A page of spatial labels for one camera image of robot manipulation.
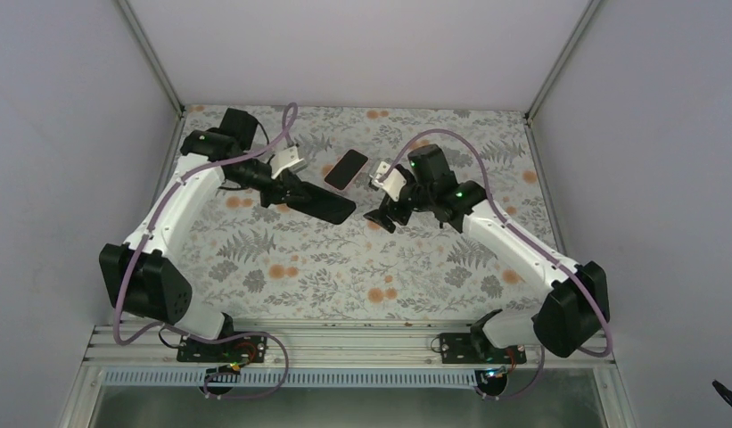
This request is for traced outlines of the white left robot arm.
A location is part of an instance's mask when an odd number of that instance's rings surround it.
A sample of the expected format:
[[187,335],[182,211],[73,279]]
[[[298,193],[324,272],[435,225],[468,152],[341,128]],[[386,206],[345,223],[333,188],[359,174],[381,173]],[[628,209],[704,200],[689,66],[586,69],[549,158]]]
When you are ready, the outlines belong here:
[[99,255],[119,346],[163,328],[200,343],[212,360],[234,353],[242,335],[231,317],[199,302],[175,263],[196,216],[226,181],[258,192],[265,207],[309,201],[296,175],[305,161],[289,135],[297,112],[296,103],[288,104],[280,135],[258,150],[251,146],[259,121],[233,108],[218,127],[185,138],[175,171],[145,219],[124,243],[107,244]]

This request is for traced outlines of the black phone case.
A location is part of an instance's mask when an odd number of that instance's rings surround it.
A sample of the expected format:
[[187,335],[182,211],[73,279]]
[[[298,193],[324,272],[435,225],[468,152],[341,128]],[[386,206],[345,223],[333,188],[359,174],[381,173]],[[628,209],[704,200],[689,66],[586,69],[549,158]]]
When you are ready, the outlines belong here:
[[357,207],[354,201],[309,182],[303,182],[301,189],[307,198],[302,202],[288,202],[287,206],[332,225],[342,224]]

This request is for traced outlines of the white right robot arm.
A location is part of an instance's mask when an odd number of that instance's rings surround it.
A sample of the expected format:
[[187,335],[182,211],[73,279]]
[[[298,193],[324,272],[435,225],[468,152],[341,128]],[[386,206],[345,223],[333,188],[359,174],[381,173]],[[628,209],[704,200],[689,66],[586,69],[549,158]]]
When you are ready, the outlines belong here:
[[503,212],[484,186],[458,182],[437,145],[410,152],[408,163],[383,161],[370,173],[371,186],[384,197],[366,219],[392,233],[413,213],[431,212],[442,226],[493,251],[540,300],[534,309],[495,309],[474,322],[470,349],[477,360],[491,363],[518,345],[541,345],[567,358],[605,328],[606,274],[597,263],[579,263],[550,248]]

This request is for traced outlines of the phone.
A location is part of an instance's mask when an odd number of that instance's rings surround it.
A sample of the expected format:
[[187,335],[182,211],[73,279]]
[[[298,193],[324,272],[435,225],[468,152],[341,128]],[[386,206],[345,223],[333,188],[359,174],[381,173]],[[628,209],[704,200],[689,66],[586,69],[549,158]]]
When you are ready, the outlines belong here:
[[324,177],[324,183],[338,191],[344,191],[357,177],[369,158],[356,150],[347,150]]

